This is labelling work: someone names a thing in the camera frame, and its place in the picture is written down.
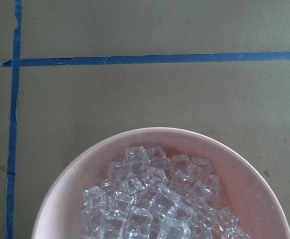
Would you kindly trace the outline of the clear ice cubes pile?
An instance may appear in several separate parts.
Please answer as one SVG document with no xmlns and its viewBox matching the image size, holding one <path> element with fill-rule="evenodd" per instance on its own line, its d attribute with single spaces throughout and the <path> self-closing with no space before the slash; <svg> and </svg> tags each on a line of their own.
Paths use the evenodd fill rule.
<svg viewBox="0 0 290 239">
<path fill-rule="evenodd" d="M 83 191 L 85 239 L 246 239 L 208 159 L 129 147 Z"/>
</svg>

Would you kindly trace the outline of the pink bowl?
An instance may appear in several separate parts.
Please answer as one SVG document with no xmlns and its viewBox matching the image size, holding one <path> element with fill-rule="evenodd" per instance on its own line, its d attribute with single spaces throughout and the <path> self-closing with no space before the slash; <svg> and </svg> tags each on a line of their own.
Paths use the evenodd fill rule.
<svg viewBox="0 0 290 239">
<path fill-rule="evenodd" d="M 209 159 L 220 177 L 221 199 L 240 219 L 253 239 L 289 239 L 285 214 L 269 185 L 242 156 L 205 135 L 170 127 L 134 129 L 111 136 L 87 149 L 59 175 L 38 212 L 34 239 L 76 239 L 84 231 L 81 208 L 84 189 L 107 175 L 111 161 L 127 147 L 160 146 L 168 155 L 187 154 Z"/>
</svg>

